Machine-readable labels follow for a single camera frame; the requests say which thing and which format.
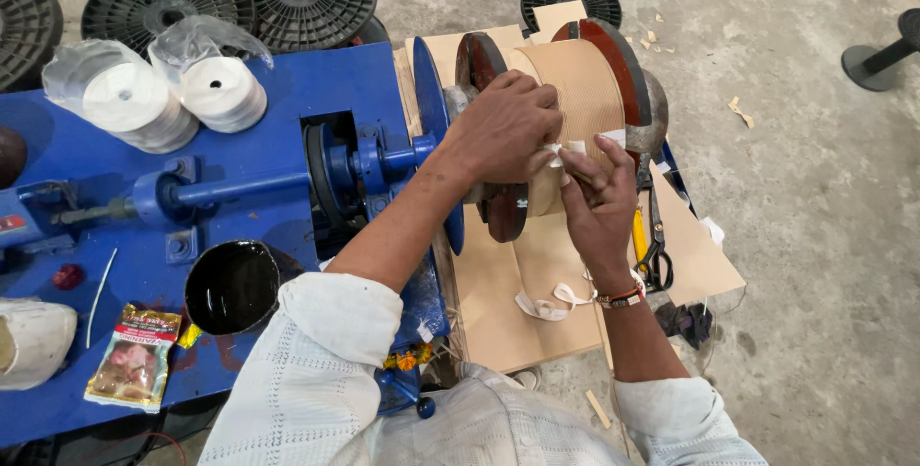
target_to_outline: concrete floor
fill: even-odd
[[[60,1],[64,40],[75,41],[86,0]],[[377,15],[401,45],[523,26],[518,1],[379,0]],[[667,90],[671,143],[697,212],[725,229],[725,252],[750,283],[744,297],[711,299],[717,337],[699,352],[684,344],[684,363],[694,374],[708,363],[742,436],[771,463],[920,462],[920,57],[903,62],[901,84],[886,93],[859,89],[839,63],[850,45],[893,42],[897,16],[920,4],[620,1],[624,34],[638,42],[651,29],[676,49],[635,44]],[[733,96],[753,130],[726,106]],[[586,417],[586,389],[609,408],[603,353],[545,371],[543,389]],[[618,434],[608,432],[623,446]],[[185,445],[190,455],[203,440]],[[158,453],[146,463],[175,463],[174,450]]]

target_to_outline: bolt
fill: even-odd
[[[185,239],[174,238],[169,241],[169,253],[179,254],[185,250]]]

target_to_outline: man's right hand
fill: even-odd
[[[562,204],[569,218],[569,236],[599,293],[617,296],[636,287],[627,262],[638,205],[636,164],[609,137],[595,134],[594,144],[614,164],[614,170],[606,173],[584,154],[559,150],[566,170],[562,174]],[[569,172],[590,179],[590,183],[573,179]]]

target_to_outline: bracelet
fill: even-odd
[[[636,282],[636,287],[618,296],[597,296],[597,302],[601,303],[601,306],[629,307],[638,304],[645,297],[645,283],[635,271],[630,269],[629,272],[633,276],[633,281]]]

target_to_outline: scissors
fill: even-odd
[[[661,224],[661,214],[658,212],[658,196],[655,195],[655,188],[649,193],[649,203],[651,204],[651,245],[645,256],[636,264],[636,272],[640,275],[645,273],[647,293],[661,292],[667,290],[674,282],[674,267],[671,263],[671,256],[664,250],[664,225]],[[668,267],[664,273],[664,282],[661,282],[661,261]]]

